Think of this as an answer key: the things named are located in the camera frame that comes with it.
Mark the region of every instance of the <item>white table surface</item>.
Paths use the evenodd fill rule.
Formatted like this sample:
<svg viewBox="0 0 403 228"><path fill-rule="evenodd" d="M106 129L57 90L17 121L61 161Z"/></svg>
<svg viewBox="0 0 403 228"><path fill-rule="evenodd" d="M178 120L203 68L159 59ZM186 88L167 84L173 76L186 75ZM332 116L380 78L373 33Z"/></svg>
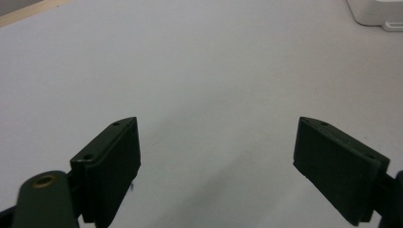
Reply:
<svg viewBox="0 0 403 228"><path fill-rule="evenodd" d="M0 28L0 209L136 116L143 166L111 227L351 227L292 165L298 117L394 176L402 86L403 33L343 0L75 0Z"/></svg>

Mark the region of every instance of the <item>white plastic container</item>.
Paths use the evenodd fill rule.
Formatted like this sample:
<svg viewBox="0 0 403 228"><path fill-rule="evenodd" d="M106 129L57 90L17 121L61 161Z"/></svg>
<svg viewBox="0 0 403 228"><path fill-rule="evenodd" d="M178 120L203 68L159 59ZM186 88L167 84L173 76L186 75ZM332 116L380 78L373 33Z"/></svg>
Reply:
<svg viewBox="0 0 403 228"><path fill-rule="evenodd" d="M403 0L347 0L355 20L364 26L403 31Z"/></svg>

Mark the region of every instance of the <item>white object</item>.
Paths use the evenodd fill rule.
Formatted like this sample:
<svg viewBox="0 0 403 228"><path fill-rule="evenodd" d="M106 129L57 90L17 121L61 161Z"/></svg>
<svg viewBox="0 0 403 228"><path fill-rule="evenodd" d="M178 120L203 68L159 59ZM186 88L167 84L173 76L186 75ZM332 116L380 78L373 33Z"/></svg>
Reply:
<svg viewBox="0 0 403 228"><path fill-rule="evenodd" d="M364 26L403 31L403 0L347 0L355 20Z"/></svg>

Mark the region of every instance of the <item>screw hole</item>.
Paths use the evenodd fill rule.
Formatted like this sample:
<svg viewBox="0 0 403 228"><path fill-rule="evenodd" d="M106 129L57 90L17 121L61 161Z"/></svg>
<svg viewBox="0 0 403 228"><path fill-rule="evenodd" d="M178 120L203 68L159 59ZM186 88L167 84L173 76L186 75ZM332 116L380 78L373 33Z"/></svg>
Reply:
<svg viewBox="0 0 403 228"><path fill-rule="evenodd" d="M34 183L33 183L33 187L34 188L43 188L43 187L47 187L51 184L53 184L56 181L56 177L53 175L46 175L43 176L39 179L37 179Z"/></svg>
<svg viewBox="0 0 403 228"><path fill-rule="evenodd" d="M84 155L84 157L83 157L84 160L92 160L92 158L94 158L94 156L91 154Z"/></svg>

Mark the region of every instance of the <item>white surface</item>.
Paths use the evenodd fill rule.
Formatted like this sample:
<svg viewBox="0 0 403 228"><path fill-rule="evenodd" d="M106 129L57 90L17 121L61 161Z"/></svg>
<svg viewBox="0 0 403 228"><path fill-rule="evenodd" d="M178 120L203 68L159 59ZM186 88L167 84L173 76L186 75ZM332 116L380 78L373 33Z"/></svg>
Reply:
<svg viewBox="0 0 403 228"><path fill-rule="evenodd" d="M137 116L143 166L111 227L350 227L292 165L297 120L363 141L394 176L402 41L338 0L73 1L1 28L1 209Z"/></svg>
<svg viewBox="0 0 403 228"><path fill-rule="evenodd" d="M347 0L356 21L366 26L382 26L387 31L403 31L403 0Z"/></svg>

